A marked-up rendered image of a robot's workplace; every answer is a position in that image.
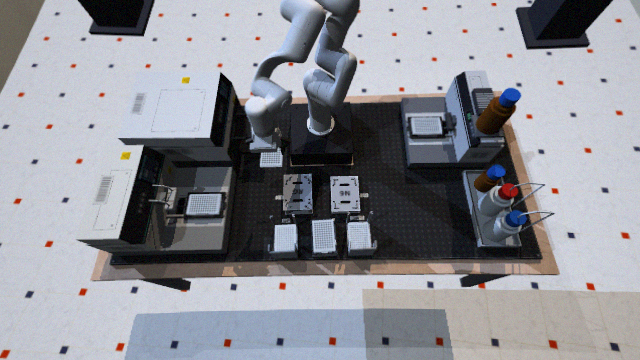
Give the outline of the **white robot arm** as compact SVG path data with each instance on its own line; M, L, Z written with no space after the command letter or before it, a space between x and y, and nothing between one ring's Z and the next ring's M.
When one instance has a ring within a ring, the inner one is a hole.
M269 78L282 63L305 63L321 29L315 63L335 78L318 68L305 73L303 87L309 108L307 128L317 136L327 135L334 129L331 107L343 103L357 69L356 56L342 46L359 7L360 0L281 1L280 13L292 25L282 47L260 63L252 80L251 92L257 97L249 99L245 105L255 134L254 143L250 143L251 153L277 152L272 133L278 124L272 117L291 105L292 95ZM325 10L332 13L327 19Z

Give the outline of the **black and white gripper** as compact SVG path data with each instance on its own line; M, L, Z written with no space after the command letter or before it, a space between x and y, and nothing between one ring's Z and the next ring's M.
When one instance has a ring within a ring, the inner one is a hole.
M250 143L254 143L254 138L255 134L252 129L252 138L247 139L245 143L247 145L250 145ZM287 147L291 143L291 139L282 137L279 128L275 128L275 131L272 133L272 142L277 142L277 148L281 148L281 154L284 155L285 147Z

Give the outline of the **blue bottle cap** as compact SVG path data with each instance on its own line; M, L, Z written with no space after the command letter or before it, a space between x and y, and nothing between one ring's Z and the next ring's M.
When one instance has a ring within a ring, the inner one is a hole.
M503 166L495 164L488 170L487 173L490 178L498 180L505 175L505 169Z
M517 218L519 215L523 214L523 212L519 210L513 210L506 215L506 221L509 225L513 227L519 227L526 222L526 216L522 216Z
M507 88L500 96L500 102L506 106L513 106L521 98L521 93L515 88Z

